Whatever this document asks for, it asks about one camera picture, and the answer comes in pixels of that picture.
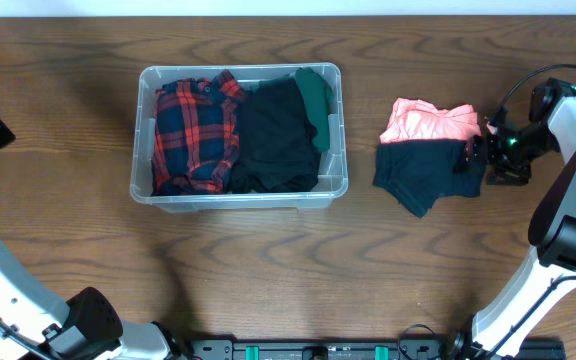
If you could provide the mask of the navy garment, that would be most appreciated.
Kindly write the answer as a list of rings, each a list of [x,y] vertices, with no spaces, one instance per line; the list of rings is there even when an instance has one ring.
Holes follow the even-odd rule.
[[[459,140],[408,140],[380,144],[373,185],[386,190],[422,218],[442,197],[480,195],[486,165],[465,163]]]

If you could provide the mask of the pink garment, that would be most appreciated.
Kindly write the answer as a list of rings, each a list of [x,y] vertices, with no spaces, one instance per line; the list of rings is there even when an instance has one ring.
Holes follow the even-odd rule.
[[[379,140],[381,144],[408,140],[466,141],[480,135],[478,114],[469,104],[438,109],[423,100],[397,98]]]

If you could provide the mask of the dark green garment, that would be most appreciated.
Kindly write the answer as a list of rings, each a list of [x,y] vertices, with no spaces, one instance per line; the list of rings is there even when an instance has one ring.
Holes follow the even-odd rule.
[[[317,129],[312,143],[319,153],[330,149],[330,131],[328,116],[330,103],[334,100],[334,93],[330,85],[312,68],[301,67],[294,73],[267,81],[260,81],[253,87],[257,91],[261,87],[294,79],[301,93],[309,122]]]

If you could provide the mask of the black garment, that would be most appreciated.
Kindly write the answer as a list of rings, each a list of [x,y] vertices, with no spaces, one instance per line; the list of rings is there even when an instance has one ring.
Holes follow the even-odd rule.
[[[232,167],[229,191],[309,192],[318,183],[320,153],[293,78],[266,81],[249,94],[238,119],[240,154]]]

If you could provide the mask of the clear plastic storage bin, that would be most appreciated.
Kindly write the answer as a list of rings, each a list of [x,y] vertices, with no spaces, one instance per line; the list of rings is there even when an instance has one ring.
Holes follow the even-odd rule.
[[[155,144],[155,91],[167,83],[185,78],[212,79],[224,70],[229,71],[245,89],[259,82],[292,75],[299,68],[310,68],[331,87],[328,101],[330,148],[321,155],[318,183],[310,192],[247,193],[241,195],[154,196],[151,160]],[[168,213],[191,213],[201,210],[329,207],[348,189],[348,166],[343,109],[342,76],[340,69],[330,62],[256,65],[155,65],[144,69],[138,81],[136,120],[130,176],[130,195],[144,205],[160,208]]]

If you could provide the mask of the red navy plaid shirt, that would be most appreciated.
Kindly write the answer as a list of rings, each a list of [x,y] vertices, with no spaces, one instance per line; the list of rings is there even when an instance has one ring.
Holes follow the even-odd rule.
[[[227,70],[156,91],[154,196],[225,192],[240,153],[238,117],[247,96]]]

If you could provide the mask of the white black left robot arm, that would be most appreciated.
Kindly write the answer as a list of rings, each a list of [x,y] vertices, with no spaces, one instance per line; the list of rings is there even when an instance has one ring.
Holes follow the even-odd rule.
[[[31,275],[0,240],[0,359],[189,359],[156,322],[120,319],[93,287],[65,300]]]

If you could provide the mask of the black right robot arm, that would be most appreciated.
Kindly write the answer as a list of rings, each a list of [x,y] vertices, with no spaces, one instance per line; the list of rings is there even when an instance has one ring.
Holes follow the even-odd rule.
[[[488,165],[488,184],[522,186],[533,160],[549,152],[559,153],[564,167],[532,215],[527,256],[499,295],[443,345],[444,358],[565,358],[561,341],[528,335],[576,289],[576,85],[555,78],[537,85],[521,129],[499,107],[486,134],[468,140],[454,170]]]

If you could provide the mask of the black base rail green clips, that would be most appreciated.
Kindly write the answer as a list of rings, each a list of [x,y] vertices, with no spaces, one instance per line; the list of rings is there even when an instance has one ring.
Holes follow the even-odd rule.
[[[200,360],[433,360],[444,357],[439,339],[399,342],[241,342],[196,340],[192,357]]]

